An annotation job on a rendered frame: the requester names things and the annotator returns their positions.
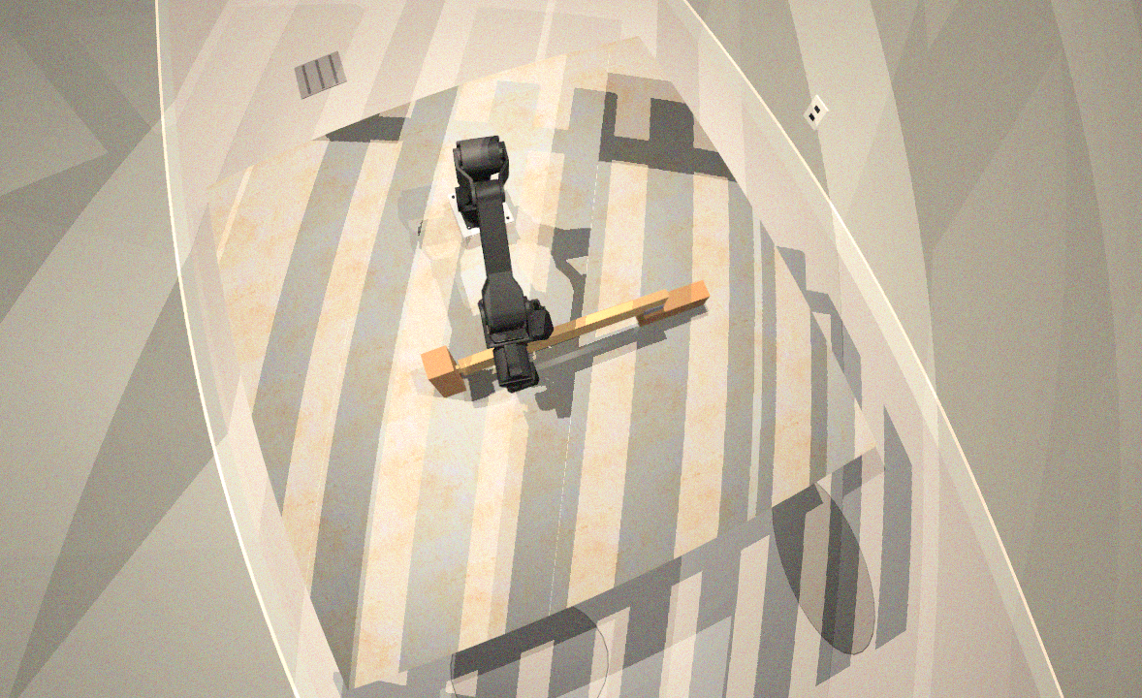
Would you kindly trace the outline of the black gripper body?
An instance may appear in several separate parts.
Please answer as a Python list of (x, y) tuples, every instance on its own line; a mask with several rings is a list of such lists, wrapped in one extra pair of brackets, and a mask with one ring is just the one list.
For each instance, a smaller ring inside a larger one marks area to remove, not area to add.
[[(478, 300), (477, 305), (481, 304), (481, 303), (483, 303), (482, 298), (481, 298), (481, 300)], [(478, 310), (481, 310), (481, 308), (478, 308)], [(528, 362), (528, 363), (530, 364), (530, 369), (531, 369), (531, 372), (532, 372), (532, 377), (534, 377), (534, 380), (532, 380), (530, 383), (526, 383), (526, 384), (523, 384), (523, 385), (520, 385), (520, 386), (509, 386), (509, 388), (506, 388), (506, 392), (508, 392), (510, 394), (514, 393), (514, 392), (521, 392), (522, 390), (526, 390), (528, 386), (534, 386), (534, 385), (537, 385), (537, 383), (539, 383), (539, 376), (537, 376), (537, 371), (534, 369), (534, 362)]]

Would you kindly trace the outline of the long wooden rail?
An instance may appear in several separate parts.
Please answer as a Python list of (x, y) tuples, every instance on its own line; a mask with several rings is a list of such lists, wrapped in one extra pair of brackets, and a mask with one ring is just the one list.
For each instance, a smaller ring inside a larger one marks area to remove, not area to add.
[[(660, 306), (661, 304), (667, 303), (667, 300), (669, 300), (667, 290), (661, 290), (659, 292), (652, 292), (652, 295), (645, 297), (634, 298), (634, 300), (628, 300), (627, 303), (610, 306), (610, 308), (601, 310), (601, 312), (577, 318), (576, 321), (570, 321), (565, 324), (554, 327), (554, 331), (548, 339), (526, 343), (526, 352), (537, 352), (537, 350), (542, 350), (545, 346), (562, 343), (562, 340), (570, 339), (570, 337), (601, 330), (601, 328), (605, 328), (620, 321), (627, 321), (627, 319), (632, 316), (642, 314), (646, 308)], [(461, 359), (459, 364), (464, 376), (494, 366), (494, 353), (492, 350), (486, 350), (486, 352), (481, 352)]]

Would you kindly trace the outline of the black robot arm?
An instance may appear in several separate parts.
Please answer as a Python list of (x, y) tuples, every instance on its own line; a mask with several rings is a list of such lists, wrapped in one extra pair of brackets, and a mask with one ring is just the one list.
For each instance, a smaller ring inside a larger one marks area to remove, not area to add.
[[(528, 363), (526, 343), (550, 337), (554, 331), (552, 315), (537, 298), (526, 299), (513, 275), (502, 208), (504, 185), (509, 178), (505, 142), (500, 142), (499, 136), (491, 136), (461, 139), (456, 145), (453, 163), (459, 187), (455, 187), (455, 195), (459, 212), (466, 230), (481, 227), (486, 281), (478, 308), (486, 350), (494, 348), (499, 386), (520, 386), (534, 380)], [(494, 174), (497, 178), (492, 178)]]

